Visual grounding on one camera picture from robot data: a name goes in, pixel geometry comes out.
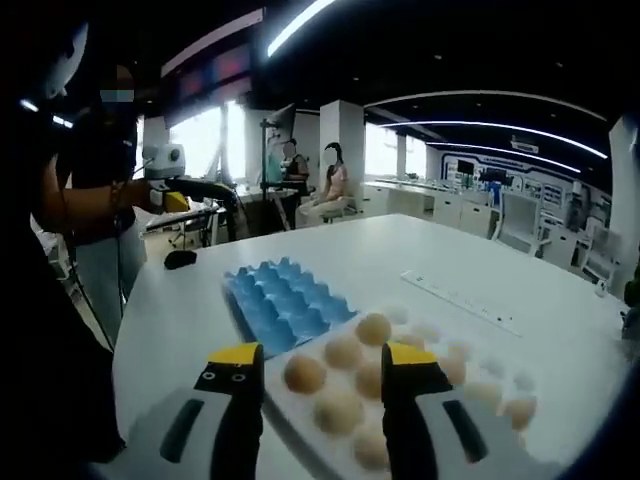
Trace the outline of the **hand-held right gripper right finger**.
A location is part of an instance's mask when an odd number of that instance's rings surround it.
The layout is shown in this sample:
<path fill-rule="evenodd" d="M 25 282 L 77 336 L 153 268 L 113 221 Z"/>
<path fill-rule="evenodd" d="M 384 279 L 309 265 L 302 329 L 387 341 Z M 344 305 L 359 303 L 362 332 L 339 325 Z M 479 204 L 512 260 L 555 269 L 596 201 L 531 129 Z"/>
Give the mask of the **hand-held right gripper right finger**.
<path fill-rule="evenodd" d="M 511 423 L 452 386 L 434 354 L 388 342 L 383 432 L 394 479 L 548 479 Z"/>

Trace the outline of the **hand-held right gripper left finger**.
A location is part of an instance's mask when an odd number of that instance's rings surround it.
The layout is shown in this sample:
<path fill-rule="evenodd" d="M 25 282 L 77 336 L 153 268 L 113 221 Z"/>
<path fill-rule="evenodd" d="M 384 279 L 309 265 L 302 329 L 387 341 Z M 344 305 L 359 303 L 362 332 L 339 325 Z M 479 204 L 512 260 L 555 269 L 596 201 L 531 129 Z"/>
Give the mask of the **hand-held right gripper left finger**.
<path fill-rule="evenodd" d="M 254 479 L 263 402 L 263 346 L 214 352 L 192 387 L 174 390 L 138 417 L 107 477 Z"/>

